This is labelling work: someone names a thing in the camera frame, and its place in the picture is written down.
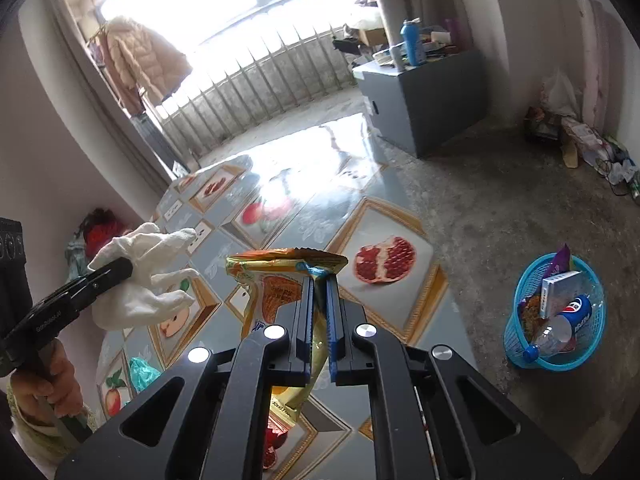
blue mesh wastebasket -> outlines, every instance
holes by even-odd
[[[583,272],[593,283],[593,291],[591,293],[592,303],[596,305],[602,304],[595,309],[591,319],[576,334],[576,348],[572,352],[558,354],[546,359],[538,358],[532,363],[526,363],[522,358],[522,351],[527,347],[527,341],[524,338],[524,332],[518,318],[518,303],[524,297],[533,294],[546,268],[551,264],[555,253],[540,256],[535,262],[527,267],[522,274],[518,286],[513,295],[513,311],[511,317],[504,329],[504,351],[509,360],[520,368],[544,368],[553,372],[565,372],[580,366],[585,362],[598,347],[604,332],[607,305],[604,300],[604,290],[600,280],[584,261],[576,256],[572,256],[571,260],[573,268]]]

bottle lid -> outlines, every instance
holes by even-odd
[[[535,345],[527,346],[524,349],[524,351],[522,352],[522,358],[524,359],[524,362],[526,362],[526,363],[532,363],[538,357],[540,357],[540,350]]]

blue thermos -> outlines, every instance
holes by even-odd
[[[411,66],[419,66],[426,61],[424,47],[420,41],[420,18],[404,20],[400,34],[404,38],[406,56]]]

gray cabinet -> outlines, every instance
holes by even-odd
[[[484,60],[468,50],[398,72],[377,62],[353,69],[382,137],[415,156],[477,123],[487,114]]]

orange food packaging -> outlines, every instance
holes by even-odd
[[[311,380],[304,388],[275,386],[271,390],[269,425],[279,432],[295,426],[302,403],[311,393],[327,358],[324,279],[348,263],[345,256],[315,249],[248,251],[226,259],[226,273],[249,291],[241,338],[272,324],[278,309],[302,296],[302,284],[311,276],[314,287]]]

